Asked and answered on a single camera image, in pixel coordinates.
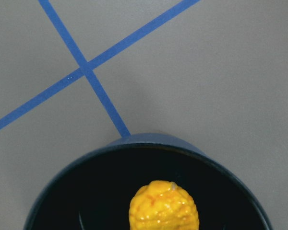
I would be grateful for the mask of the dark blue saucepan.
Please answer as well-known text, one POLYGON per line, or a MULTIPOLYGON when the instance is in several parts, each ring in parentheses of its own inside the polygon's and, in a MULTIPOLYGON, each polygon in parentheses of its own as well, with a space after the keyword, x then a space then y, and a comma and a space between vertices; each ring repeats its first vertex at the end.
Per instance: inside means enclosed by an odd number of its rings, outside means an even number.
POLYGON ((127 230, 138 189, 175 182, 194 199, 202 230, 270 230, 252 192, 229 170, 174 136, 120 138, 72 162, 33 205, 26 230, 127 230))

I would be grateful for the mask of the yellow plastic corn cob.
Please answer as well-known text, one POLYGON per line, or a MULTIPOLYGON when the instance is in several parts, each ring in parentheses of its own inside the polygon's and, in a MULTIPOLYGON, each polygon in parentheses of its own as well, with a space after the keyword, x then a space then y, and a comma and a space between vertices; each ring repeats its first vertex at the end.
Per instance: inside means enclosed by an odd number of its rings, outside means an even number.
POLYGON ((156 180, 142 186, 129 207, 131 230, 198 230, 194 199, 174 182, 156 180))

